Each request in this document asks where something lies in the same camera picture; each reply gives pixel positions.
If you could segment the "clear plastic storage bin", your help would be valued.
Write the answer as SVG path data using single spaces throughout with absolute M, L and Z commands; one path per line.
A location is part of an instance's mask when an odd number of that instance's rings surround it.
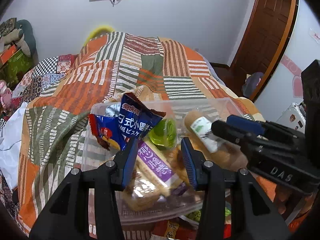
M 145 105 L 167 114 L 176 138 L 173 147 L 164 150 L 148 138 L 140 142 L 132 179 L 123 192 L 116 192 L 123 225 L 171 219 L 202 207 L 204 193 L 195 192 L 187 184 L 187 174 L 179 156 L 180 141 L 189 134 L 184 125 L 189 111 L 199 111 L 210 121 L 226 120 L 231 114 L 253 118 L 231 98 L 149 101 Z

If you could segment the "orange fried snack bag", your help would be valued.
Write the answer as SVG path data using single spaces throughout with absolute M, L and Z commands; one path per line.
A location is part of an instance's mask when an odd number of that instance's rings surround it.
M 167 154 L 167 161 L 179 178 L 190 186 L 180 147 L 175 147 Z

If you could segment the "green jelly cup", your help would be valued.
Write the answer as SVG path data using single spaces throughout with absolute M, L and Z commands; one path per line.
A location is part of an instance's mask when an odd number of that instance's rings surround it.
M 170 150 L 177 144 L 176 122 L 172 118 L 161 120 L 149 133 L 149 140 L 161 151 Z

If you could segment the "purple label wafer pack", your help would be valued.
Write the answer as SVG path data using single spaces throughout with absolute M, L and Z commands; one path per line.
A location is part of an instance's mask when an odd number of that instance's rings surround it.
M 185 182 L 173 171 L 163 153 L 149 140 L 139 142 L 136 163 L 165 197 L 180 196 L 187 190 Z

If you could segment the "blue white snack bag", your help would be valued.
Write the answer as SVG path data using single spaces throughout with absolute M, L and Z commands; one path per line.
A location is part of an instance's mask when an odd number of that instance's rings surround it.
M 124 150 L 131 138 L 144 138 L 165 116 L 146 107 L 133 93 L 125 93 L 114 114 L 88 116 L 92 135 L 103 148 Z

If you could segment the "green candy packet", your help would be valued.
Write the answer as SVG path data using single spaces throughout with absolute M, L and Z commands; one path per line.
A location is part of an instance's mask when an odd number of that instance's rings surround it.
M 202 213 L 202 210 L 197 210 L 197 211 L 194 211 L 192 213 L 189 213 L 187 215 L 185 215 L 188 219 L 191 219 L 195 222 L 200 222 L 200 219 L 201 219 L 201 213 Z M 231 224 L 232 223 L 232 220 L 231 220 L 231 209 L 229 209 L 228 207 L 225 207 L 225 223 L 226 224 Z

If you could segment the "red long snack packet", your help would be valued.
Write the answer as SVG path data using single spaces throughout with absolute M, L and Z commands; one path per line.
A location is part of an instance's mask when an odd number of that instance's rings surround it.
M 150 239 L 196 239 L 197 230 L 183 220 L 156 222 Z

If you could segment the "beige square cracker pack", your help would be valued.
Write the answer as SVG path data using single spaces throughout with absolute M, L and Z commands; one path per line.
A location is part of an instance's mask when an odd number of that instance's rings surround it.
M 131 210 L 143 211 L 153 207 L 160 195 L 160 190 L 139 169 L 136 169 L 129 185 L 121 193 L 121 198 Z

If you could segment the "white cabinet with stickers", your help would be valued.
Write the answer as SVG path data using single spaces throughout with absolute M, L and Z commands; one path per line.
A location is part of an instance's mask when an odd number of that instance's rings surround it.
M 306 112 L 302 104 L 291 103 L 286 111 L 277 119 L 276 123 L 305 133 Z

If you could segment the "patchwork striped bed blanket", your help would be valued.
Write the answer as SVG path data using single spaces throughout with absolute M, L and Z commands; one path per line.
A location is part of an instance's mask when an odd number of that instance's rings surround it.
M 223 85 L 196 51 L 168 38 L 113 31 L 88 42 L 61 81 L 27 103 L 18 165 L 17 219 L 29 233 L 65 175 L 82 161 L 92 106 L 133 92 L 142 101 L 231 98 L 252 120 L 252 101 Z

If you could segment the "white cloth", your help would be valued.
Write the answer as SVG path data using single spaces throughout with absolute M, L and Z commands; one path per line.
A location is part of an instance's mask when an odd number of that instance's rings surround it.
M 23 117 L 27 105 L 23 102 L 1 130 L 1 172 L 11 190 L 17 187 Z

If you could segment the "brown wooden door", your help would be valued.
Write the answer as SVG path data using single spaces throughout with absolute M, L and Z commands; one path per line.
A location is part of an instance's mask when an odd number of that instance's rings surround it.
M 297 14 L 297 0 L 255 0 L 244 36 L 231 63 L 233 84 L 229 88 L 244 96 L 248 77 L 262 73 L 249 99 L 258 98 L 276 70 L 289 42 Z

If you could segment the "pink plush toy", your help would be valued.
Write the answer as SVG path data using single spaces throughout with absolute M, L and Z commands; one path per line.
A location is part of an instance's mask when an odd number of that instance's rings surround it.
M 0 88 L 1 106 L 4 110 L 8 110 L 11 107 L 12 91 L 4 80 L 0 81 Z

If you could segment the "checkered patchwork quilt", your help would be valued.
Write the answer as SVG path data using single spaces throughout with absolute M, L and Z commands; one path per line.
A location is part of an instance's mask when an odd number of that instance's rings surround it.
M 8 110 L 1 107 L 1 120 L 6 122 L 23 102 L 31 102 L 46 89 L 59 83 L 67 74 L 77 55 L 67 54 L 42 60 L 22 77 L 12 89 L 11 105 Z

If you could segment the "green printed storage box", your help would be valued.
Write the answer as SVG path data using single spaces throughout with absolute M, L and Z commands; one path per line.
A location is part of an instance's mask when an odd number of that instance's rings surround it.
M 33 58 L 18 50 L 1 68 L 1 80 L 4 80 L 10 89 L 14 89 L 33 67 Z

